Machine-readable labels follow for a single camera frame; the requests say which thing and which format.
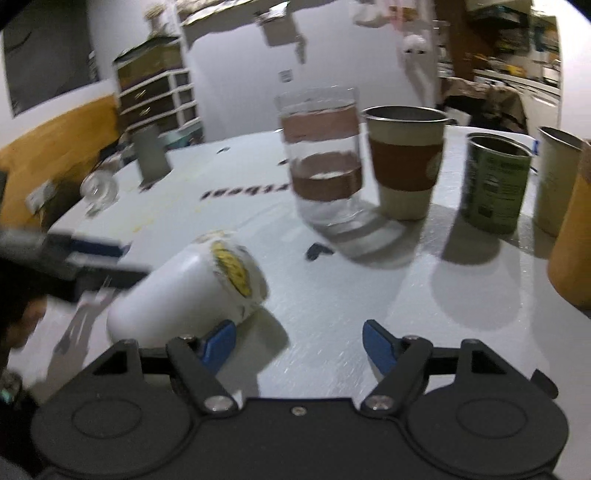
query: yellow sticker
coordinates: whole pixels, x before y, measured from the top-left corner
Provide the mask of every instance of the yellow sticker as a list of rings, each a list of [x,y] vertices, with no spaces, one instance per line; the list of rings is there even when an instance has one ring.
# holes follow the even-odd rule
[[[242,260],[226,245],[219,240],[211,245],[211,252],[216,259],[217,266],[224,273],[226,278],[238,290],[240,295],[249,298],[252,295],[251,283],[248,277],[248,270]]]

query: gray container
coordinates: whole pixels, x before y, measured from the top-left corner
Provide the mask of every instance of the gray container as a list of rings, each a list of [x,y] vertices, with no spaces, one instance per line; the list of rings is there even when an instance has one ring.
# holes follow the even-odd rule
[[[486,232],[512,233],[519,220],[532,152],[499,135],[474,133],[467,140],[462,216]]]

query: white wall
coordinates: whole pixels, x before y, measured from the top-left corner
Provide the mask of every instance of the white wall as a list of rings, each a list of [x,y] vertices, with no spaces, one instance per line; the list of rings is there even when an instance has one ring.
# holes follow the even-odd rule
[[[13,118],[0,34],[0,148],[52,118],[112,93],[111,80],[93,83],[41,103]]]
[[[117,54],[146,38],[148,27],[142,13],[150,4],[150,0],[87,0],[101,75],[110,70]],[[430,17],[431,2],[425,4]],[[216,23],[223,21],[221,15]],[[434,105],[434,57],[405,65],[402,34],[390,24],[381,28],[355,25],[349,16],[349,0],[293,14],[306,39],[305,64],[299,64],[294,43],[268,47],[262,29],[251,21],[252,13],[244,15],[246,25],[208,33],[189,48],[187,66],[208,141],[277,128],[275,96],[306,87],[357,86],[361,108],[388,103]],[[194,28],[201,27],[189,27],[187,33],[195,35]],[[288,69],[294,79],[281,83],[279,72]]]
[[[560,128],[591,138],[591,22],[567,0],[552,0],[562,58]]]

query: paper cup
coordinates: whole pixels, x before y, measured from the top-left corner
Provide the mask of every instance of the paper cup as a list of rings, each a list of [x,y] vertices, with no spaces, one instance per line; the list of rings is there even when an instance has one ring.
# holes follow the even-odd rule
[[[582,140],[551,127],[541,127],[540,134],[534,222],[543,231],[558,236],[573,193]]]
[[[238,324],[266,298],[267,283],[248,251],[227,235],[208,235],[118,298],[107,328],[114,342],[160,347],[178,336],[201,337],[226,319]]]
[[[427,216],[443,156],[444,112],[377,106],[363,112],[381,210],[396,220]]]

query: label on green can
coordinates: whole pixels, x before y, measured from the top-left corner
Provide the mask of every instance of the label on green can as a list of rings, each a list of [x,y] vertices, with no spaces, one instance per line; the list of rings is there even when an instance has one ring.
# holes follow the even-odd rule
[[[530,164],[531,156],[495,152],[470,142],[469,137],[460,206],[464,218],[487,232],[513,232],[517,228]]]

